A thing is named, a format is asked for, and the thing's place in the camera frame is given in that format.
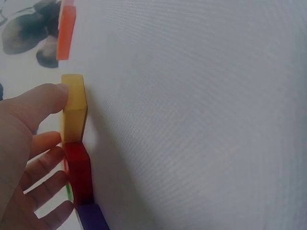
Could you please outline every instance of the colorful block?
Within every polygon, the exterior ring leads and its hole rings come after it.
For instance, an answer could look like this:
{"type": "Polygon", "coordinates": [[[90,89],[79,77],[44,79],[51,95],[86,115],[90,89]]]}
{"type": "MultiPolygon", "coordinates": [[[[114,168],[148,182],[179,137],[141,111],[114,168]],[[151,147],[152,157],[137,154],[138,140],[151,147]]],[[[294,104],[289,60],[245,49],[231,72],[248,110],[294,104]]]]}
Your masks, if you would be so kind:
{"type": "Polygon", "coordinates": [[[84,230],[109,230],[98,205],[79,206],[77,207],[77,213],[84,230]]]}
{"type": "Polygon", "coordinates": [[[61,118],[62,143],[79,142],[82,141],[87,112],[83,76],[64,74],[61,80],[69,86],[68,101],[61,118]]]}
{"type": "Polygon", "coordinates": [[[71,39],[76,21],[76,7],[63,7],[59,26],[57,60],[67,60],[71,49],[71,39]]]}
{"type": "Polygon", "coordinates": [[[76,206],[94,203],[91,160],[82,142],[63,145],[66,172],[71,184],[73,202],[76,206]]]}
{"type": "Polygon", "coordinates": [[[58,30],[60,28],[60,22],[61,22],[64,6],[73,6],[73,4],[74,4],[74,0],[62,0],[61,1],[61,6],[60,6],[60,9],[59,9],[59,25],[58,25],[58,30]]]}

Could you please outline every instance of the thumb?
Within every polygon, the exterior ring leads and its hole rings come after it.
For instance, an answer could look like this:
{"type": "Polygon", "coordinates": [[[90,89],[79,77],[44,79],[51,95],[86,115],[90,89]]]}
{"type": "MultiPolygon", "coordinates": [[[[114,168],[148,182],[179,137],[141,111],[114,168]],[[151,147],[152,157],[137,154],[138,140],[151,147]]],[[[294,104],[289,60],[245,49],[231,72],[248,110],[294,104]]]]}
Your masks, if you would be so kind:
{"type": "Polygon", "coordinates": [[[5,111],[24,123],[31,132],[50,114],[64,108],[68,99],[68,85],[43,84],[18,97],[0,103],[5,111]]]}

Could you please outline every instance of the gray surface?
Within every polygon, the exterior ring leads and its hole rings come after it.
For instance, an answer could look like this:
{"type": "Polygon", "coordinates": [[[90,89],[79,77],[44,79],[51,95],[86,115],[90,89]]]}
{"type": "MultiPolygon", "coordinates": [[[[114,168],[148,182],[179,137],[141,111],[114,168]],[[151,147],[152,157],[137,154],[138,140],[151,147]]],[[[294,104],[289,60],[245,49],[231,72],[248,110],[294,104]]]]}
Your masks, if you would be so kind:
{"type": "Polygon", "coordinates": [[[307,229],[305,0],[76,5],[111,230],[307,229]]]}

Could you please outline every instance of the red block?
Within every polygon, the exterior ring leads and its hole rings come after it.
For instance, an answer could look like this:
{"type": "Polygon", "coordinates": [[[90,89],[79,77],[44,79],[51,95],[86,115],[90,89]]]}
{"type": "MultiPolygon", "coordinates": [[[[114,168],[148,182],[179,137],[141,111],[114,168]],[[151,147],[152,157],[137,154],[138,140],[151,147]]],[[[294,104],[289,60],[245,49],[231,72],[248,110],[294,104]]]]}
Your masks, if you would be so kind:
{"type": "Polygon", "coordinates": [[[73,202],[76,206],[94,203],[91,160],[82,142],[65,143],[66,163],[73,202]]]}

